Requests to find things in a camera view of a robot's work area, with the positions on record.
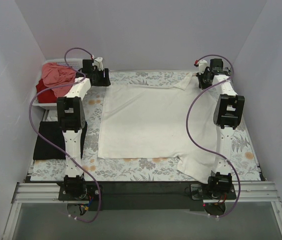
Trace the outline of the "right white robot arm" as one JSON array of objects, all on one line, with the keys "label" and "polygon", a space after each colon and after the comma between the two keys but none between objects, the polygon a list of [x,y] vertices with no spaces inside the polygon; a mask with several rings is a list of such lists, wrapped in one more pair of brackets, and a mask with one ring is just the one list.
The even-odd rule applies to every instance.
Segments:
[{"label": "right white robot arm", "polygon": [[231,137],[241,123],[245,97],[235,92],[232,84],[234,71],[224,67],[220,57],[216,56],[210,61],[201,58],[195,61],[194,66],[198,68],[196,77],[199,88],[208,89],[217,100],[213,122],[217,126],[216,152],[218,154],[215,157],[212,172],[227,176],[231,173],[231,167],[228,164],[231,155]]}]

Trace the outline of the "white t shirt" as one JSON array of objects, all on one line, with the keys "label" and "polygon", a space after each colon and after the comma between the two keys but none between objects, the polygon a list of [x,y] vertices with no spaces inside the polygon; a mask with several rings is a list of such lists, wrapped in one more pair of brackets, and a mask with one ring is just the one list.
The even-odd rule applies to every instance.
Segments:
[{"label": "white t shirt", "polygon": [[177,157],[178,171],[206,183],[217,148],[215,106],[192,74],[172,87],[112,85],[103,102],[98,157]]}]

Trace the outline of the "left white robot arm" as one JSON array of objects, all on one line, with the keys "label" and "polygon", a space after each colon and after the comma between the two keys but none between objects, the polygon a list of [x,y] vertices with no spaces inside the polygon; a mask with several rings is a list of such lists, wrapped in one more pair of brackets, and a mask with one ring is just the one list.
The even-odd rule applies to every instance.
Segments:
[{"label": "left white robot arm", "polygon": [[85,113],[82,100],[92,86],[108,87],[111,85],[109,69],[103,66],[103,58],[84,59],[78,72],[76,84],[64,97],[57,99],[57,117],[62,130],[66,152],[66,178],[80,178],[83,175],[81,148],[84,144]]}]

